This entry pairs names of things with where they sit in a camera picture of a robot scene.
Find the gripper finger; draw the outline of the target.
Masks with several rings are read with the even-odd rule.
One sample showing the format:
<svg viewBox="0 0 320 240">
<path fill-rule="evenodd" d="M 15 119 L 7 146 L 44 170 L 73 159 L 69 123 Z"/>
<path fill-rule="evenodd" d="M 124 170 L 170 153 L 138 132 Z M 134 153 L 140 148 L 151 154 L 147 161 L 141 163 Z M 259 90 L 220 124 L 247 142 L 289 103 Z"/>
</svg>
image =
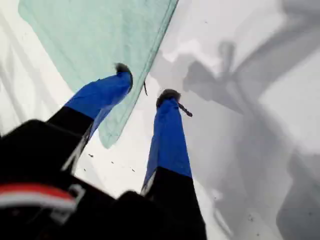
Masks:
<svg viewBox="0 0 320 240">
<path fill-rule="evenodd" d="M 47 122 L 89 141 L 133 87 L 133 75 L 127 65 L 116 63 L 115 70 L 115 75 L 83 86 Z"/>
<path fill-rule="evenodd" d="M 176 240 L 207 239 L 197 200 L 180 111 L 180 93 L 165 89 L 156 101 L 153 137 L 142 194 L 160 207 Z"/>
</svg>

